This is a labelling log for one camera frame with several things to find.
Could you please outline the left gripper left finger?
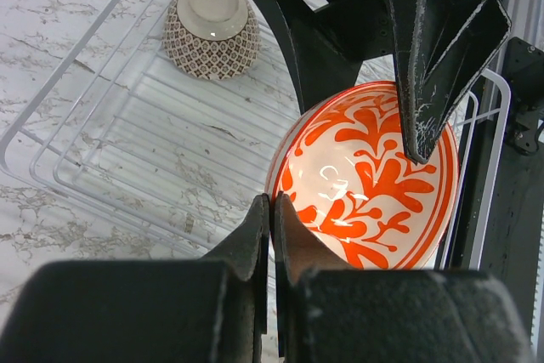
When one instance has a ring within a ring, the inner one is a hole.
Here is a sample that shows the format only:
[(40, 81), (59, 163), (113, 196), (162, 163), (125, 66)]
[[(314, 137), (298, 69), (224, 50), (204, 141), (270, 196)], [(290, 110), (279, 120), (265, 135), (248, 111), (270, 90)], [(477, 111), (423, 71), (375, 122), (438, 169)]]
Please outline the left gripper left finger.
[(257, 362), (266, 331), (269, 198), (208, 254), (63, 261), (23, 287), (4, 362)]

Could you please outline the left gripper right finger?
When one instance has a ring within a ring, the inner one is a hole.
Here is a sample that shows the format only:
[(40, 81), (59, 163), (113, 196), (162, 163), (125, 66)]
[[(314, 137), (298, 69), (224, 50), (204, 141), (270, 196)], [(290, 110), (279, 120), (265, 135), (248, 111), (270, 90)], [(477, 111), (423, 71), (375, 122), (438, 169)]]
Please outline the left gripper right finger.
[(278, 343), (286, 362), (531, 362), (507, 288), (474, 270), (355, 269), (275, 198)]

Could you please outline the brown patterned bowl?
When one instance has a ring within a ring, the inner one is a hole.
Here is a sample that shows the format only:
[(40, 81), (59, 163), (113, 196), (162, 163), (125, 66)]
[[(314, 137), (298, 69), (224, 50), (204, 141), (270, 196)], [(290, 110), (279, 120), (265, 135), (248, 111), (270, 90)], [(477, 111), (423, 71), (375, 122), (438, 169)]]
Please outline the brown patterned bowl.
[(200, 79), (238, 77), (255, 63), (258, 20), (247, 0), (172, 0), (162, 46), (185, 73)]

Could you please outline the orange floral bowl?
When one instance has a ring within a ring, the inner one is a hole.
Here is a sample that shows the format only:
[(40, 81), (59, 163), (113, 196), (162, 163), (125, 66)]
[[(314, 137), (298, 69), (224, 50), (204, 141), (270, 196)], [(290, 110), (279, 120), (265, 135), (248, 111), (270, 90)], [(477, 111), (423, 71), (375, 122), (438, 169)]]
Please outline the orange floral bowl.
[(445, 127), (424, 164), (405, 156), (396, 85), (366, 82), (301, 115), (269, 166), (266, 193), (358, 269), (421, 269), (456, 201), (456, 137)]

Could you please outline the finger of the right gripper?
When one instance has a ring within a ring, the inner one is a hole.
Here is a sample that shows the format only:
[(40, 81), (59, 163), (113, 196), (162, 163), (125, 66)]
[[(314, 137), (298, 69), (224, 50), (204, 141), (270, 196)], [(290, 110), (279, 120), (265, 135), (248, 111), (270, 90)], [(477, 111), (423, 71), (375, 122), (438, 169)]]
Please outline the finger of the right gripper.
[(426, 163), (511, 32), (501, 0), (388, 0), (405, 155)]
[(388, 0), (253, 0), (267, 21), (306, 112), (354, 86), (364, 61), (394, 51)]

